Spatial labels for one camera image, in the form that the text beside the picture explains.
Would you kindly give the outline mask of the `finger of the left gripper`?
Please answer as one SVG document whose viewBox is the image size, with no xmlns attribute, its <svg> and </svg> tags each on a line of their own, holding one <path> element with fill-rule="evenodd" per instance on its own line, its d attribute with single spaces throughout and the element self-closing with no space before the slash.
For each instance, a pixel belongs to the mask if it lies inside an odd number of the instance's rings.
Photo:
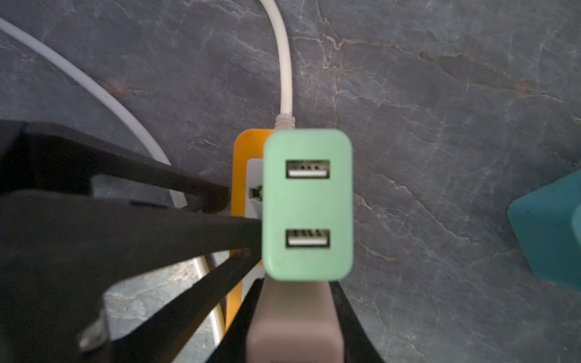
<svg viewBox="0 0 581 363">
<path fill-rule="evenodd" d="M 257 219 L 19 191 L 1 199 L 3 362 L 170 362 L 258 263 Z M 214 252 L 235 256 L 112 340 L 104 293 Z"/>
<path fill-rule="evenodd" d="M 37 189 L 90 195 L 109 175 L 199 199 L 204 213 L 228 206 L 229 189 L 57 123 L 1 122 L 1 193 Z"/>
</svg>

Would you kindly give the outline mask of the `teal power strip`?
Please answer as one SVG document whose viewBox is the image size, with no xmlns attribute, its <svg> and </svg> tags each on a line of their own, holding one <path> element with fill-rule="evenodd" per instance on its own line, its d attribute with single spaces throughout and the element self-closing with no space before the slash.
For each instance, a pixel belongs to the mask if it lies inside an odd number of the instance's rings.
<svg viewBox="0 0 581 363">
<path fill-rule="evenodd" d="M 532 272 L 580 289 L 580 171 L 513 201 L 511 229 Z"/>
</svg>

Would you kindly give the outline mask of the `orange power strip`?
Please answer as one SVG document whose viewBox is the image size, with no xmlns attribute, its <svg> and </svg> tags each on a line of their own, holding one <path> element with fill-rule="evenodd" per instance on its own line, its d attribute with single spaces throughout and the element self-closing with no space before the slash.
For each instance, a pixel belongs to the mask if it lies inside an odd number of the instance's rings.
<svg viewBox="0 0 581 363">
<path fill-rule="evenodd" d="M 273 133 L 271 129 L 248 129 L 234 143 L 231 180 L 231 214 L 233 216 L 257 218 L 247 210 L 251 188 L 262 181 L 263 145 Z"/>
</svg>

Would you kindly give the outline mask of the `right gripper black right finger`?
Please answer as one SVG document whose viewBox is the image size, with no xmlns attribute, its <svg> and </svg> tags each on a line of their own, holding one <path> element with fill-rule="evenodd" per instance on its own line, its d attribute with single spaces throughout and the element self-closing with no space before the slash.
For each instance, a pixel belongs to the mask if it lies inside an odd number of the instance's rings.
<svg viewBox="0 0 581 363">
<path fill-rule="evenodd" d="M 330 283 L 340 329 L 343 334 L 344 355 L 347 363 L 384 363 L 383 358 L 369 340 L 357 314 L 339 282 Z"/>
</svg>

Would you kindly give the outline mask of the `pink plug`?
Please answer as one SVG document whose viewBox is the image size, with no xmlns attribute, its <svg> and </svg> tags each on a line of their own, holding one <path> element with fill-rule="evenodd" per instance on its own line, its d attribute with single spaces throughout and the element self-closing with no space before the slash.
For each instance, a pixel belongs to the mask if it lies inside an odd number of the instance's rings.
<svg viewBox="0 0 581 363">
<path fill-rule="evenodd" d="M 344 362 L 327 281 L 265 278 L 246 340 L 247 362 Z"/>
</svg>

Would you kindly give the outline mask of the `green plug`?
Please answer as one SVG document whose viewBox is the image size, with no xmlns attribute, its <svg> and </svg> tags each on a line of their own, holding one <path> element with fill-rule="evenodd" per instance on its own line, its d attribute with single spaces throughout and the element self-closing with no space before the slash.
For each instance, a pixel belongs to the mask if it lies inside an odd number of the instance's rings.
<svg viewBox="0 0 581 363">
<path fill-rule="evenodd" d="M 278 281 L 338 281 L 351 272 L 353 148 L 344 132 L 289 129 L 266 140 L 262 260 Z"/>
</svg>

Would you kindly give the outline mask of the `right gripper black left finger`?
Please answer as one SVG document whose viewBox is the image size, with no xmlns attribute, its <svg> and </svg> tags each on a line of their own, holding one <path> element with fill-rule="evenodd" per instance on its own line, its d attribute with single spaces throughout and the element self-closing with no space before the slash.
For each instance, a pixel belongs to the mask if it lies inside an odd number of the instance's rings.
<svg viewBox="0 0 581 363">
<path fill-rule="evenodd" d="M 232 324 L 219 346 L 214 350 L 207 363 L 245 363 L 246 342 L 254 311 L 263 287 L 263 278 L 258 278 L 241 304 Z"/>
</svg>

